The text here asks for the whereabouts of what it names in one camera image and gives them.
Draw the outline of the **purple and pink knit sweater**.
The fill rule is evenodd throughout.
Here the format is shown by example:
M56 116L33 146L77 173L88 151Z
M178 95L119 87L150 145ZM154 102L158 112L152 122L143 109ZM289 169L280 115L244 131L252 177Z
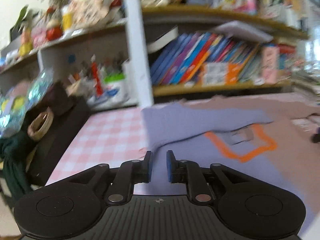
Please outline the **purple and pink knit sweater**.
M146 194L184 194L168 180L166 153L201 167L220 163L296 194L306 205L306 232L319 213L319 144L311 142L319 107L260 98L214 97L204 103L170 103L142 110L153 152Z

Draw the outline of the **pink checkered cartoon table mat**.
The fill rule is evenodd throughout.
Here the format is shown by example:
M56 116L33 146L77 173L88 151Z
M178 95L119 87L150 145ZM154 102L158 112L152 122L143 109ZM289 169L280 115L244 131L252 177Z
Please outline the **pink checkered cartoon table mat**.
M229 98L301 102L294 93ZM197 104L208 101L180 102ZM142 110L130 108L121 111L106 111L91 116L63 154L48 180L49 183L67 178L98 164L107 163L111 167L119 167L125 161L143 159L146 152L151 150L148 148L148 135ZM319 120L315 125L306 121L298 121L297 124L303 129L311 129L311 135L319 128ZM135 186L135 194L146 194L140 190L143 185L146 184ZM303 239L319 239L319 213L308 230L304 233L299 232L299 235Z

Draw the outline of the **stack of magazines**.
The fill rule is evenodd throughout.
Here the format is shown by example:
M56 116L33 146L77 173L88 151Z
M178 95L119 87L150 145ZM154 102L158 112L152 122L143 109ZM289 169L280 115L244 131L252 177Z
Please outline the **stack of magazines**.
M294 90L307 96L319 105L319 70L306 72L299 70L292 73Z

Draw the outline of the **white jar green lid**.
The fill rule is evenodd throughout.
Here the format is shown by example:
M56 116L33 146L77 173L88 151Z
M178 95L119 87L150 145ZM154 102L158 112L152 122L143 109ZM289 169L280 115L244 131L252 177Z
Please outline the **white jar green lid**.
M124 73L108 75L104 78L105 90L109 100L121 104L129 100L129 91Z

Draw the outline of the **pink cartoon cylinder holder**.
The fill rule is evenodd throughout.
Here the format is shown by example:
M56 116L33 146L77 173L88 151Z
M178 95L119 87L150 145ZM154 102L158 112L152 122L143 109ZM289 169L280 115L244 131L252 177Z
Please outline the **pink cartoon cylinder holder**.
M275 84L278 79L279 47L266 44L261 50L261 77L266 84Z

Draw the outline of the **upper orange white box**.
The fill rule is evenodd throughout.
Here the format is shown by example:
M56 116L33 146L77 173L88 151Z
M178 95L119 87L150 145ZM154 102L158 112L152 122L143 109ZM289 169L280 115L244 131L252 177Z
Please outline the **upper orange white box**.
M204 86L233 85L237 83L242 66L237 63L210 62L202 66L201 83Z

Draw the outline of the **row of leaning books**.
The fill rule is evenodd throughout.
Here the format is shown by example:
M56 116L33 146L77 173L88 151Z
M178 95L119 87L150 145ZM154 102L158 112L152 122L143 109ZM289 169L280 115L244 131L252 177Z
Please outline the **row of leaning books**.
M152 53L153 86L201 83L202 66L210 62L237 63L244 70L259 44L215 33L183 33Z

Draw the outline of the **dark green knitted scarf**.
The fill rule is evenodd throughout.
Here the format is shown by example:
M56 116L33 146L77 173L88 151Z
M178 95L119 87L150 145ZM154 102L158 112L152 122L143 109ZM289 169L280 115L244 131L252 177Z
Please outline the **dark green knitted scarf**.
M3 176L15 200L32 191L26 173L26 159L35 146L36 142L22 130L12 137L1 138Z

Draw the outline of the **white and wood bookshelf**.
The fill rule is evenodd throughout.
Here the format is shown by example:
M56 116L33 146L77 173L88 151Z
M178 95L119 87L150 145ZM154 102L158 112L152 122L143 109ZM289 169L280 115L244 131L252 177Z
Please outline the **white and wood bookshelf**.
M283 4L278 9L286 16L285 22L263 16L257 9L257 0L222 0L217 7L211 7L207 0L186 0L184 4L170 0L168 5L158 7L142 7L140 0L114 0L110 22L75 29L71 1L1 0L1 22L22 28L21 35L1 50L5 57L1 63L2 95L22 81L32 82L45 69L53 71L53 84L62 82L67 93L85 98L94 111L133 105L149 107L157 98L174 95L280 90L291 86L289 72L278 66L277 83L266 84L261 77L262 47L308 38L307 32L302 31L302 20ZM52 19L61 23L63 35L48 41L46 26ZM152 53L183 33L215 33L213 28L231 21L250 24L273 36L271 42L257 42L259 48L240 73L238 83L152 85ZM104 78L118 73L125 75L130 98L116 105L107 96Z

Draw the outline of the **white tablet on books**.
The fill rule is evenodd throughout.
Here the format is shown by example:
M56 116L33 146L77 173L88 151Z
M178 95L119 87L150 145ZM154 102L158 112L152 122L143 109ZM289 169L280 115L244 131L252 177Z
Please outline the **white tablet on books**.
M224 34L227 37L239 38L246 41L267 43L273 40L273 36L265 33L250 24L231 21L213 28L213 32Z

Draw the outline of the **iridescent plastic wrap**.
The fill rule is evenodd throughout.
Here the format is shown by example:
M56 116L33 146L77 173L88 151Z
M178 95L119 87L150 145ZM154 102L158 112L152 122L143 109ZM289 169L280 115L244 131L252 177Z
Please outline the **iridescent plastic wrap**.
M20 131L27 111L36 106L53 85L53 71L45 69L32 81L22 81L1 96L1 138Z

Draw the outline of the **cartoon plaque ornament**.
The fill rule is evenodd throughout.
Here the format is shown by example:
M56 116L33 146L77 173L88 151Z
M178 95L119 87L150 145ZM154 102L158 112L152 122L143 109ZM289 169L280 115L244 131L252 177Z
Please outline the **cartoon plaque ornament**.
M114 0L72 0L70 10L75 29L105 24L112 20L111 4Z

